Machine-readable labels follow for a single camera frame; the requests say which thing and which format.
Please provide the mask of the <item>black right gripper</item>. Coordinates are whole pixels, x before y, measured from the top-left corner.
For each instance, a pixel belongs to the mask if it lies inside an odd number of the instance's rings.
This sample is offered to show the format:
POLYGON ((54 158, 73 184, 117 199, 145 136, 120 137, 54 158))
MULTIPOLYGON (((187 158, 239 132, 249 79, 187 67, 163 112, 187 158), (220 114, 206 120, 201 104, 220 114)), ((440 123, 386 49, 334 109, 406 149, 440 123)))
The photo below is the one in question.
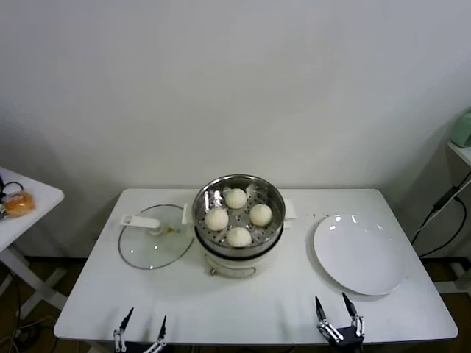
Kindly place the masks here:
POLYGON ((362 353, 365 336, 364 318, 358 314, 355 305, 345 293, 342 294, 342 297, 351 318, 351 326, 336 329, 328 322, 323 306, 319 298, 315 296, 317 328, 328 341, 329 346, 333 347, 336 352, 362 353))

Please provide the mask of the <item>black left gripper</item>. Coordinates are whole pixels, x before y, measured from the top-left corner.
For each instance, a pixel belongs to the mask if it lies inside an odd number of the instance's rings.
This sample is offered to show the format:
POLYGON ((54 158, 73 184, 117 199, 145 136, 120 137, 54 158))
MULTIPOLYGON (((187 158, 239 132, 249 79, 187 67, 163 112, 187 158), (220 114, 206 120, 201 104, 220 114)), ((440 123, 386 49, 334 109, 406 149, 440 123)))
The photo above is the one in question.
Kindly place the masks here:
POLYGON ((124 353, 160 353, 166 347, 166 317, 164 317, 160 326, 159 335, 154 343, 127 342, 124 339, 124 333, 130 321, 134 308, 132 307, 128 314, 121 321, 118 329, 113 331, 113 342, 115 352, 124 353))

